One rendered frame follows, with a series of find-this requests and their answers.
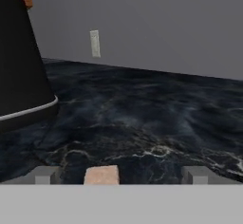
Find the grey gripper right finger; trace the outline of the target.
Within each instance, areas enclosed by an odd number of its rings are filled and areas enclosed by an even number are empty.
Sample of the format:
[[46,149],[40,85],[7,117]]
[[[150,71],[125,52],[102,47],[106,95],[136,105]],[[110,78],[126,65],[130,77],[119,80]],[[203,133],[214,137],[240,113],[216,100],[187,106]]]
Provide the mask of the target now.
[[205,166],[183,166],[181,169],[181,174],[182,184],[238,184],[238,181],[221,177]]

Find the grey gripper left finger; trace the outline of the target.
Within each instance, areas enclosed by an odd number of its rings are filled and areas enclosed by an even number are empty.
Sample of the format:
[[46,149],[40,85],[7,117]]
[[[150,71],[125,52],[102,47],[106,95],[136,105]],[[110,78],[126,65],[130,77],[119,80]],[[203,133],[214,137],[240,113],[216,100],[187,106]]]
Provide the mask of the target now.
[[60,175],[59,166],[38,166],[24,176],[4,181],[4,184],[59,184]]

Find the pale pink cube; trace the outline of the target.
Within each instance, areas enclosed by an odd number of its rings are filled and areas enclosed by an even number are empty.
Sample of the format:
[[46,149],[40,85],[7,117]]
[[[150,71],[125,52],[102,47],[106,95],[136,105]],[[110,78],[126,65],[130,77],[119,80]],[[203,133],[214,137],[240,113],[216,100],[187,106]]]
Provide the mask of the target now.
[[84,184],[119,185],[119,169],[117,165],[88,168],[84,175]]

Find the black appliance with silver band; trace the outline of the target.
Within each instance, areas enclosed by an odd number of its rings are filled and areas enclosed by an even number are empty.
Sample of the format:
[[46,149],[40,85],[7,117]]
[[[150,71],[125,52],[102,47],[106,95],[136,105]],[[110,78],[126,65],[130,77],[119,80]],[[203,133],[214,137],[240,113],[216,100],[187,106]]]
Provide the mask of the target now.
[[25,2],[0,0],[0,134],[57,112]]

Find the white wall socket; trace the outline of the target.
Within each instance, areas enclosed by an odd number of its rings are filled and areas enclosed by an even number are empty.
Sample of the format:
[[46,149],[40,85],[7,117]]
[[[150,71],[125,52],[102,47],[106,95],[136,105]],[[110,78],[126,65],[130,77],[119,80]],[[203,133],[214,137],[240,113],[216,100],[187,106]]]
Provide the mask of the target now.
[[92,56],[95,58],[100,58],[101,57],[100,39],[99,39],[99,32],[97,30],[90,31],[90,42],[91,42]]

